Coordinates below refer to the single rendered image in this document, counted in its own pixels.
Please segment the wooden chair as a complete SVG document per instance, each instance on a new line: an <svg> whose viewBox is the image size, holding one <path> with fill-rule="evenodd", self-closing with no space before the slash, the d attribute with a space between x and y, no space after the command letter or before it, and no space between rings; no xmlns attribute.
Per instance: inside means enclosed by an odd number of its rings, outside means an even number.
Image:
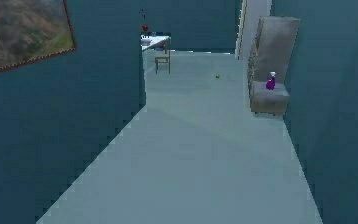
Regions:
<svg viewBox="0 0 358 224"><path fill-rule="evenodd" d="M168 73L171 73L171 52L169 50L161 50L155 52L154 57L155 73L158 73L160 64L168 65Z"/></svg>

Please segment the white table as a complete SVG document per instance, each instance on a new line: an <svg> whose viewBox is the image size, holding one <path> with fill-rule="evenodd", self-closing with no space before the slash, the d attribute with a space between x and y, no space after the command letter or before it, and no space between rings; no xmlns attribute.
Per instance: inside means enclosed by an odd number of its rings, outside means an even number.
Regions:
<svg viewBox="0 0 358 224"><path fill-rule="evenodd" d="M171 42L170 36L141 36L140 43L142 52L148 49L161 46L164 52L167 52L167 45Z"/></svg>

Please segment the purple spray bottle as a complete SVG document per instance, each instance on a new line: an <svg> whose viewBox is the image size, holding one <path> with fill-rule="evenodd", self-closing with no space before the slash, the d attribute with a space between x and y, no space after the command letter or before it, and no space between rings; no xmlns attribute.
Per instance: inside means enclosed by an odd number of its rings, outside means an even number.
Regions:
<svg viewBox="0 0 358 224"><path fill-rule="evenodd" d="M270 75L271 75L271 78L266 83L266 89L267 90L273 90L275 88L275 83L276 83L275 76L276 76L276 73L271 72Z"/></svg>

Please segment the framed landscape picture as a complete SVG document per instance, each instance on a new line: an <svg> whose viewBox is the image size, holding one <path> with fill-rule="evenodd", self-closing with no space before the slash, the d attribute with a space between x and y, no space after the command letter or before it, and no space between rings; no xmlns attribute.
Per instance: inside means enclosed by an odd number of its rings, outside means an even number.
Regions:
<svg viewBox="0 0 358 224"><path fill-rule="evenodd" d="M0 0L0 72L75 49L67 0Z"/></svg>

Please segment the white room door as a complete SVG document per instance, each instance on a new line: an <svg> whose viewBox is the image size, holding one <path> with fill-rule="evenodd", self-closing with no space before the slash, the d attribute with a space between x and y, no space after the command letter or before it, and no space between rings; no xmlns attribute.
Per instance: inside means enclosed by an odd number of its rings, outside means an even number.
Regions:
<svg viewBox="0 0 358 224"><path fill-rule="evenodd" d="M240 0L238 32L235 57L243 60L248 57L261 16L269 16L273 0Z"/></svg>

